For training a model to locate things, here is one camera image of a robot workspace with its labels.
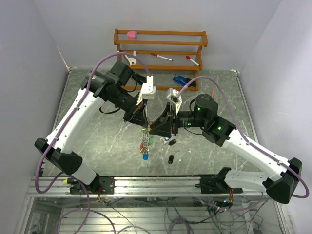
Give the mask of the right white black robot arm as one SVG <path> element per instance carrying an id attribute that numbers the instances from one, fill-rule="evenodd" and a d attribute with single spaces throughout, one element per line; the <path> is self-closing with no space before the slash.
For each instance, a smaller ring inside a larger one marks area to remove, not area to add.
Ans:
<path id="1" fill-rule="evenodd" d="M 210 143 L 235 152 L 260 169 L 245 172 L 224 167 L 216 175 L 203 175 L 197 185 L 203 194 L 225 193 L 231 189 L 240 193 L 250 189 L 266 193 L 271 199 L 288 204 L 299 183 L 302 162 L 278 156 L 248 137 L 217 114 L 218 103 L 209 94 L 198 95 L 191 102 L 194 109 L 177 111 L 167 103 L 161 116 L 151 125 L 152 135 L 171 137 L 180 128 L 199 127 Z"/>

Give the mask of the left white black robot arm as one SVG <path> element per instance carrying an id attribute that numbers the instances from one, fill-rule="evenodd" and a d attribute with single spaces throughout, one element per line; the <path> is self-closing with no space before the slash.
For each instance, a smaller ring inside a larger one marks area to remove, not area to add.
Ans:
<path id="1" fill-rule="evenodd" d="M 59 125 L 46 138 L 38 138 L 35 142 L 35 147 L 48 161 L 68 176 L 80 180 L 82 188 L 89 194 L 99 189 L 98 174 L 74 153 L 73 145 L 94 113 L 105 102 L 110 102 L 124 111 L 124 121 L 143 127 L 148 125 L 145 107 L 147 96 L 155 91 L 153 76 L 149 74 L 145 78 L 136 96 L 122 88 L 130 77 L 141 78 L 141 75 L 120 61 L 105 74 L 93 69 Z"/>

